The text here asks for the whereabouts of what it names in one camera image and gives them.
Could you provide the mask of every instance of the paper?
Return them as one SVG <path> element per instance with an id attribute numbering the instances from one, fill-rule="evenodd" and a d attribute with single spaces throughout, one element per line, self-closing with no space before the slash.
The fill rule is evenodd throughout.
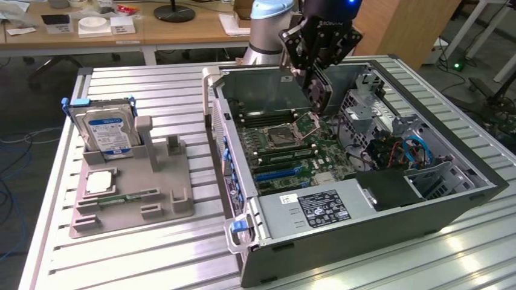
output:
<path id="1" fill-rule="evenodd" d="M 250 28 L 238 27 L 233 15 L 218 14 L 218 19 L 226 35 L 247 36 L 250 34 Z"/>
<path id="2" fill-rule="evenodd" d="M 35 31 L 35 29 L 29 27 L 29 28 L 22 28 L 22 29 L 7 29 L 6 33 L 9 33 L 9 35 L 18 35 L 18 34 L 25 34 L 25 33 L 34 32 L 34 31 Z"/>
<path id="3" fill-rule="evenodd" d="M 3 1 L 3 0 L 0 0 L 0 4 L 14 4 L 15 6 L 18 6 L 18 8 L 26 12 L 26 9 L 29 8 L 29 5 L 27 3 L 23 3 L 23 2 L 18 2 L 18 1 Z M 0 13 L 0 19 L 6 19 L 6 17 Z"/>

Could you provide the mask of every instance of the pcie slot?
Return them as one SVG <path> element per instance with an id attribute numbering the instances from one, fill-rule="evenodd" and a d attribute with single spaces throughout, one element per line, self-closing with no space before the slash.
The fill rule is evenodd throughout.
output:
<path id="1" fill-rule="evenodd" d="M 283 170 L 278 172 L 265 173 L 254 177 L 257 182 L 266 181 L 277 178 L 283 178 L 289 176 L 295 176 L 301 172 L 302 166 L 298 166 L 290 170 Z"/>
<path id="2" fill-rule="evenodd" d="M 295 189 L 303 189 L 307 187 L 307 185 L 309 185 L 309 181 L 305 181 L 297 185 L 285 186 L 285 187 L 274 188 L 274 189 L 269 189 L 269 190 L 262 190 L 259 192 L 259 195 L 261 196 L 273 195 L 274 193 L 289 192 L 290 190 L 295 190 Z"/>

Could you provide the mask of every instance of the cable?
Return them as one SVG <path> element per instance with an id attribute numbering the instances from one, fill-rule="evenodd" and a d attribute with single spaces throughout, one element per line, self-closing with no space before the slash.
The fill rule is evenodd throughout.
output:
<path id="1" fill-rule="evenodd" d="M 25 150 L 15 150 L 15 149 L 11 149 L 11 148 L 6 148 L 6 147 L 1 147 L 0 146 L 0 149 L 7 151 L 7 152 L 18 152 L 18 153 L 22 153 L 23 155 L 26 155 L 26 161 L 25 161 L 25 164 L 17 169 L 14 170 L 14 172 L 11 172 L 10 174 L 7 174 L 6 176 L 2 176 L 1 179 L 3 180 L 7 180 L 9 178 L 11 178 L 15 174 L 18 174 L 22 169 L 26 168 L 26 166 L 30 164 L 30 161 L 31 161 L 31 154 L 30 152 L 26 152 L 25 153 Z"/>
<path id="2" fill-rule="evenodd" d="M 441 53 L 441 56 L 438 57 L 439 64 L 437 65 L 437 69 L 461 79 L 459 83 L 454 83 L 450 86 L 446 86 L 443 89 L 441 89 L 439 93 L 442 94 L 447 89 L 453 88 L 454 86 L 459 86 L 459 85 L 465 84 L 466 80 L 462 76 L 459 76 L 458 74 L 449 71 L 447 58 L 446 58 L 445 53 L 443 53 L 441 37 L 438 37 L 438 45 L 439 45 L 442 53 Z"/>
<path id="3" fill-rule="evenodd" d="M 25 217 L 23 217 L 23 213 L 21 211 L 21 207 L 19 207 L 19 203 L 17 202 L 17 199 L 15 197 L 13 196 L 5 182 L 2 179 L 0 179 L 0 183 L 2 184 L 3 188 L 5 188 L 5 191 L 1 191 L 3 194 L 6 194 L 10 198 L 10 202 L 13 204 L 13 207 L 14 207 L 14 211 L 15 211 L 15 214 L 21 220 L 21 237 L 19 237 L 19 240 L 17 241 L 15 243 L 15 246 L 3 254 L 1 255 L 0 257 L 0 262 L 9 256 L 10 253 L 15 252 L 17 248 L 22 245 L 22 243 L 25 242 L 26 240 L 26 224 L 25 224 Z"/>
<path id="4" fill-rule="evenodd" d="M 22 159 L 22 157 L 29 154 L 29 151 L 30 151 L 30 148 L 31 148 L 31 136 L 26 133 L 14 133 L 14 134 L 9 134 L 9 135 L 22 135 L 22 136 L 29 136 L 29 145 L 26 147 L 26 149 L 23 150 L 23 153 L 15 158 L 15 160 L 0 171 L 0 178 L 2 173 L 5 171 L 9 170 L 10 167 L 13 167 L 13 165 Z"/>
<path id="5" fill-rule="evenodd" d="M 9 200 L 9 196 L 6 195 L 6 193 L 5 192 L 0 192 L 0 194 L 2 194 L 2 196 L 3 196 L 3 200 L 1 201 L 1 203 L 0 203 L 0 207 L 6 203 L 6 201 Z"/>
<path id="6" fill-rule="evenodd" d="M 411 136 L 407 136 L 403 140 L 402 140 L 402 143 L 401 143 L 401 146 L 402 146 L 402 150 L 405 150 L 405 155 L 406 155 L 406 158 L 409 159 L 409 161 L 411 162 L 415 162 L 415 160 L 413 159 L 411 157 L 411 154 L 409 152 L 409 145 L 406 144 L 406 141 L 415 141 L 421 144 L 422 146 L 422 149 L 423 151 L 426 152 L 426 156 L 427 156 L 427 162 L 429 164 L 431 164 L 431 153 L 427 149 L 427 146 L 426 146 L 426 143 L 423 142 L 423 140 L 415 136 L 415 135 L 411 135 Z"/>
<path id="7" fill-rule="evenodd" d="M 398 144 L 399 144 L 399 142 L 395 142 L 394 145 L 393 145 L 393 147 L 391 147 L 390 157 L 389 157 L 389 159 L 387 159 L 387 165 L 386 165 L 386 168 L 390 168 L 390 166 L 391 166 L 391 158 L 393 158 L 393 156 L 394 156 L 394 151 L 395 151 L 395 148 L 398 147 Z"/>
<path id="8" fill-rule="evenodd" d="M 2 138 L 0 138 L 0 142 L 1 142 L 1 143 L 5 143 L 5 144 L 13 144 L 13 143 L 19 143 L 19 142 L 29 143 L 27 137 L 33 137 L 33 136 L 35 136 L 35 135 L 39 134 L 39 133 L 49 132 L 49 131 L 53 131 L 53 130 L 61 130 L 61 129 L 62 129 L 62 127 L 49 127 L 49 128 L 42 129 L 42 130 L 33 131 L 33 132 L 27 133 L 27 134 L 22 137 L 22 139 L 6 141 L 6 140 L 3 140 Z M 31 144 L 46 144 L 46 143 L 51 143 L 51 142 L 58 141 L 58 140 L 59 140 L 59 138 L 55 138 L 55 139 L 51 139 L 51 140 L 46 140 L 46 141 L 41 141 L 41 142 L 33 142 L 33 141 L 31 141 Z"/>
<path id="9" fill-rule="evenodd" d="M 0 69 L 2 69 L 3 67 L 6 67 L 6 65 L 9 64 L 10 62 L 10 57 L 6 59 L 6 62 L 3 64 L 0 63 Z"/>

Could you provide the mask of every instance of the lamp base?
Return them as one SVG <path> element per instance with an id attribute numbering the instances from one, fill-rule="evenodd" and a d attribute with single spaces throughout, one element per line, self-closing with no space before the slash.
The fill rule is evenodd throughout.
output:
<path id="1" fill-rule="evenodd" d="M 171 5 L 159 6 L 153 10 L 157 19 L 166 22 L 186 22 L 194 18 L 193 9 L 175 5 L 175 12 L 171 11 Z"/>

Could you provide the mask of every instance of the blue network cable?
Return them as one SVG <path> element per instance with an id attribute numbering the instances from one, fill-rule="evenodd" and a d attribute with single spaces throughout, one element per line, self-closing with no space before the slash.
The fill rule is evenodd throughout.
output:
<path id="1" fill-rule="evenodd" d="M 21 158 L 23 156 L 26 156 L 23 165 L 17 170 L 10 172 L 6 176 L 0 176 L 0 183 L 2 184 L 2 186 L 5 188 L 5 191 L 0 190 L 0 195 L 3 195 L 3 197 L 5 197 L 5 200 L 1 202 L 1 205 L 3 205 L 3 203 L 6 201 L 10 201 L 10 208 L 9 208 L 7 214 L 6 214 L 2 222 L 9 218 L 9 214 L 10 214 L 11 208 L 14 208 L 14 212 L 17 214 L 17 217 L 19 218 L 19 221 L 21 221 L 21 237 L 19 237 L 19 240 L 17 241 L 14 247 L 0 257 L 0 262 L 13 252 L 15 252 L 15 250 L 22 246 L 23 242 L 26 241 L 26 223 L 25 223 L 23 212 L 21 210 L 19 203 L 17 202 L 17 198 L 13 196 L 13 194 L 11 194 L 6 184 L 5 184 L 5 180 L 11 178 L 11 177 L 14 177 L 26 168 L 26 166 L 30 164 L 30 161 L 31 161 L 31 155 L 30 155 L 30 152 L 29 152 L 30 146 L 31 146 L 31 143 L 30 143 L 30 145 L 29 145 L 29 147 L 26 149 L 15 149 L 15 148 L 10 148 L 10 147 L 0 146 L 0 149 L 5 150 L 6 152 L 22 153 L 22 155 L 18 157 L 18 159 L 2 170 L 2 172 L 5 170 L 7 170 L 9 167 L 11 165 L 14 165 L 21 160 Z"/>
<path id="2" fill-rule="evenodd" d="M 17 202 L 15 197 L 11 195 L 11 193 L 10 193 L 10 191 L 9 191 L 9 189 L 6 187 L 5 187 L 5 189 L 6 189 L 6 192 L 0 191 L 0 193 L 6 195 L 10 198 L 10 202 L 13 203 L 15 214 L 19 217 L 19 220 L 21 220 L 21 237 L 19 237 L 19 240 L 17 241 L 17 243 L 15 243 L 15 246 L 0 257 L 0 262 L 9 256 L 9 254 L 11 252 L 14 252 L 17 250 L 17 248 L 23 244 L 23 242 L 26 240 L 26 224 L 25 224 L 23 213 L 21 211 L 21 207 L 19 207 L 19 204 Z"/>

